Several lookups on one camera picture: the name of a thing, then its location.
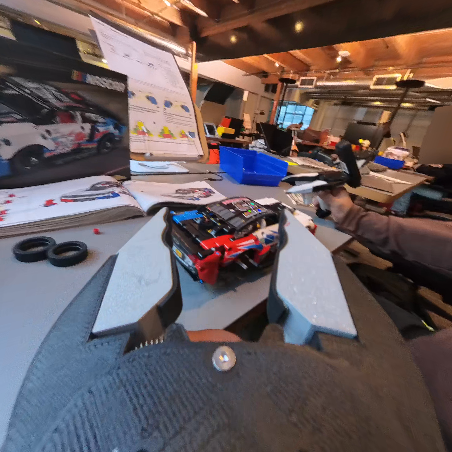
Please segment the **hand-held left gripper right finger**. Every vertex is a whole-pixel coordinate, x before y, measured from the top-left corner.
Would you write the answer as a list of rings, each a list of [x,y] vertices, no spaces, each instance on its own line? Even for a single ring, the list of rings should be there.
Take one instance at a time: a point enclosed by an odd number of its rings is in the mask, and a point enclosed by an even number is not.
[[[317,333],[356,339],[331,252],[288,210],[281,212],[279,244],[270,281],[267,316],[286,343],[307,345]]]

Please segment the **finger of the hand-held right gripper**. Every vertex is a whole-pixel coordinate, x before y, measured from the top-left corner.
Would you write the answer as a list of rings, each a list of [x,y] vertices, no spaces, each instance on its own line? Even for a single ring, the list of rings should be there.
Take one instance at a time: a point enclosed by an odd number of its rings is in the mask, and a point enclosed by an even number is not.
[[[341,182],[341,172],[311,172],[289,174],[281,180],[287,184],[308,184],[321,182],[325,184]]]
[[[325,181],[304,182],[287,189],[286,195],[295,204],[312,204],[317,197],[316,192],[325,190],[326,186]]]

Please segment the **small blue plastic bin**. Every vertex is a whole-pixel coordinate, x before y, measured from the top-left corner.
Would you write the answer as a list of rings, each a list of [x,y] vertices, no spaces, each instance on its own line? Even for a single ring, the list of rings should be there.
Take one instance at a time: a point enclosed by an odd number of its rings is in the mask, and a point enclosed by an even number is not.
[[[404,160],[391,159],[381,155],[375,157],[374,163],[395,171],[402,169],[405,164]]]

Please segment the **race car set box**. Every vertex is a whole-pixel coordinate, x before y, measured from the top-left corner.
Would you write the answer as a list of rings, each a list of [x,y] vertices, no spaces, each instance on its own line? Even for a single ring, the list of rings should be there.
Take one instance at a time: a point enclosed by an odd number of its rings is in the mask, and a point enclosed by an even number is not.
[[[1,61],[0,187],[130,178],[127,76]]]

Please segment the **open building instruction booklet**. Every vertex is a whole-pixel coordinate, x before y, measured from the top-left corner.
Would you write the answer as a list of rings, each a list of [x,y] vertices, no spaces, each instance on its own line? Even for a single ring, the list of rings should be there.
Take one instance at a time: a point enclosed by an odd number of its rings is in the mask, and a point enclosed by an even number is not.
[[[121,183],[111,176],[1,189],[0,236],[9,238],[98,225],[145,217],[160,207],[204,206],[225,199],[206,181]]]

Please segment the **person's right hand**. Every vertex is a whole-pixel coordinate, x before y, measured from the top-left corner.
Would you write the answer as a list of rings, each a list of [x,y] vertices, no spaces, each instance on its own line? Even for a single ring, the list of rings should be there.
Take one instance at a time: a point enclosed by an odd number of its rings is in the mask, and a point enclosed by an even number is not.
[[[318,198],[321,200],[327,210],[331,212],[331,218],[338,225],[346,218],[348,211],[354,203],[344,187],[334,188],[332,190],[320,191]]]

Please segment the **black computer monitor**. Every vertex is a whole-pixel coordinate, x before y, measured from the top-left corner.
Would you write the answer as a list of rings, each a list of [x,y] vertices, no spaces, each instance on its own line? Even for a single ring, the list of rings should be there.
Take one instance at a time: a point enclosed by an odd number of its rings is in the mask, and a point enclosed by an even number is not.
[[[293,142],[291,132],[267,122],[258,123],[257,130],[261,132],[269,152],[289,157]]]
[[[371,148],[378,149],[386,132],[387,128],[383,124],[370,125],[350,122],[345,129],[342,139],[353,145],[358,145],[360,139],[368,140]]]

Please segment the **large blue plastic bin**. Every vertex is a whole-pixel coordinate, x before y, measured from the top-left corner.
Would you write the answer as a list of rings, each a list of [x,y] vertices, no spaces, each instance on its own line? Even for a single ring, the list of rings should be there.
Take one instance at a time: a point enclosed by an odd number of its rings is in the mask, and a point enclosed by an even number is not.
[[[219,147],[220,169],[239,184],[277,187],[286,177],[288,162],[260,151]]]

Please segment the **printed paper instruction sheet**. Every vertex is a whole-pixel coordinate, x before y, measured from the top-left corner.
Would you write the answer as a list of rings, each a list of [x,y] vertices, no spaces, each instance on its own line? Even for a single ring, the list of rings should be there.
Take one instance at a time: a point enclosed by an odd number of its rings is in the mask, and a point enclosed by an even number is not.
[[[174,55],[97,14],[89,18],[109,69],[127,76],[130,152],[200,159],[195,107]]]

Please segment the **person's right forearm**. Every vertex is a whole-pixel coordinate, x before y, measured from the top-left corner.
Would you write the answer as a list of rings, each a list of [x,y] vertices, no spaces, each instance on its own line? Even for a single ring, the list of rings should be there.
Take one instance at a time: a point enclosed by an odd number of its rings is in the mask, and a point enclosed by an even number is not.
[[[367,247],[451,278],[451,222],[383,216],[354,204],[336,226]]]

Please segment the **wooden work table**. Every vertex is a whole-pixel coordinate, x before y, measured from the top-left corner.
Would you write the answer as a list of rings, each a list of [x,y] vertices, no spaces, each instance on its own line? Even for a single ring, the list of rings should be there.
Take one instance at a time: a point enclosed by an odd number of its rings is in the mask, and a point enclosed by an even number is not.
[[[304,158],[303,164],[290,168],[289,174],[311,173],[311,172],[341,172],[343,167],[339,162],[339,158],[333,155],[333,165],[328,166],[325,163],[314,161],[313,159]],[[364,172],[360,172],[362,176],[361,186],[359,188],[351,188],[348,185],[343,186],[347,192],[356,197],[361,197],[376,203],[390,204],[399,199],[404,194],[422,185],[426,178],[398,171],[385,170],[382,172],[370,171],[365,165]],[[286,189],[296,184],[284,183]]]

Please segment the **brick-built toy race car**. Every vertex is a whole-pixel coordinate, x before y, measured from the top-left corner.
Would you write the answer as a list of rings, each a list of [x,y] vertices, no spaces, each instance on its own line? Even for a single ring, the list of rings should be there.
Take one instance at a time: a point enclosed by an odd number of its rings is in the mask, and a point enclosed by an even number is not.
[[[173,254],[193,280],[210,285],[227,268],[266,268],[274,263],[284,211],[316,233],[312,217],[279,200],[233,197],[173,213]]]

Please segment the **black rubber toy tyre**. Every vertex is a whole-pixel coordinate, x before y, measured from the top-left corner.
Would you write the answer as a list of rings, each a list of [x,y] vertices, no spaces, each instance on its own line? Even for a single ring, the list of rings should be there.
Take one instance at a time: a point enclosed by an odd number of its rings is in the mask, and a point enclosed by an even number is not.
[[[84,242],[71,240],[53,245],[47,251],[47,260],[58,268],[66,268],[83,262],[88,257]]]
[[[47,253],[56,241],[49,236],[34,236],[17,242],[13,248],[13,256],[23,263],[33,263],[47,259]]]

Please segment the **black floor lamp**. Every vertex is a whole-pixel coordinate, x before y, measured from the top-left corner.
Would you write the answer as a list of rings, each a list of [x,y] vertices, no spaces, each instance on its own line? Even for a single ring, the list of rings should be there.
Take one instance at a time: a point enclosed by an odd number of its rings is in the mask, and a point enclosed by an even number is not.
[[[281,77],[279,78],[279,84],[280,86],[280,91],[279,91],[279,95],[278,95],[278,102],[275,103],[274,102],[274,107],[275,107],[275,112],[274,112],[274,118],[273,118],[273,124],[274,125],[278,125],[278,121],[279,121],[279,117],[281,114],[281,110],[283,107],[283,103],[285,101],[285,97],[286,97],[286,93],[287,93],[287,89],[289,86],[296,84],[296,80],[289,78],[289,77]]]
[[[400,80],[395,83],[396,88],[402,90],[402,94],[399,98],[399,101],[398,101],[395,109],[392,111],[392,113],[389,117],[389,121],[387,122],[387,132],[388,133],[391,132],[392,123],[393,123],[398,111],[400,110],[402,103],[404,103],[404,100],[405,100],[407,94],[409,93],[409,91],[412,89],[420,89],[425,86],[425,83],[426,82],[424,80],[416,80],[416,79]]]

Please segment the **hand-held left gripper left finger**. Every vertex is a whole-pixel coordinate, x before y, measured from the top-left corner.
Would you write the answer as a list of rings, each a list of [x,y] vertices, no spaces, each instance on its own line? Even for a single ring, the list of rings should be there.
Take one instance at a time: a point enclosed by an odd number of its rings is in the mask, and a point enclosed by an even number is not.
[[[134,347],[155,345],[183,307],[172,251],[172,215],[160,209],[93,277],[92,339],[129,334]]]

